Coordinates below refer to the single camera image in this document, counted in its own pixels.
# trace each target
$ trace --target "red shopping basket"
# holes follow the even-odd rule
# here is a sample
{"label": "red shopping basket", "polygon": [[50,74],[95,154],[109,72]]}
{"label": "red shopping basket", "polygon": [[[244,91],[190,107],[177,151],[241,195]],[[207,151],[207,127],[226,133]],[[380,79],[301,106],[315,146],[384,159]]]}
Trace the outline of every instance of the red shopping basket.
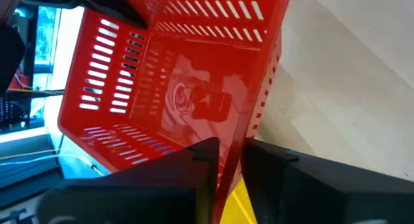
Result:
{"label": "red shopping basket", "polygon": [[276,72],[289,0],[128,1],[148,30],[85,11],[60,130],[112,172],[219,137],[217,223]]}

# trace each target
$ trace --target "yellow object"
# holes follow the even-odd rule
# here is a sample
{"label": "yellow object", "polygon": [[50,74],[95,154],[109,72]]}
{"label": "yellow object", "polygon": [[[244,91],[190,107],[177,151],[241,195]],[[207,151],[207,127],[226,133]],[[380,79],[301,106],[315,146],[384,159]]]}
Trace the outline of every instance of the yellow object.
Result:
{"label": "yellow object", "polygon": [[223,216],[220,224],[254,224],[257,223],[254,217],[252,204],[247,194],[245,181],[243,179],[237,184],[233,192],[227,198]]}

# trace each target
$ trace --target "white floor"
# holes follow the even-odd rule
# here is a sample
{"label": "white floor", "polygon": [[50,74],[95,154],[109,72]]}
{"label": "white floor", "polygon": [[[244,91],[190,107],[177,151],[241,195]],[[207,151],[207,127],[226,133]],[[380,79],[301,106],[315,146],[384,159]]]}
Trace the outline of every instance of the white floor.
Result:
{"label": "white floor", "polygon": [[291,0],[260,137],[414,178],[414,0]]}

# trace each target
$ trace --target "red plastic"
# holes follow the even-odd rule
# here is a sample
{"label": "red plastic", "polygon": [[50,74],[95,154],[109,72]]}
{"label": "red plastic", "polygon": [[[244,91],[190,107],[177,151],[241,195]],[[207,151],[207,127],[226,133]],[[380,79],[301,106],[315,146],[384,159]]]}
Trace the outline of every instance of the red plastic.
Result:
{"label": "red plastic", "polygon": [[219,137],[218,223],[276,72],[289,0],[129,1],[148,30],[85,11],[60,129],[113,172]]}

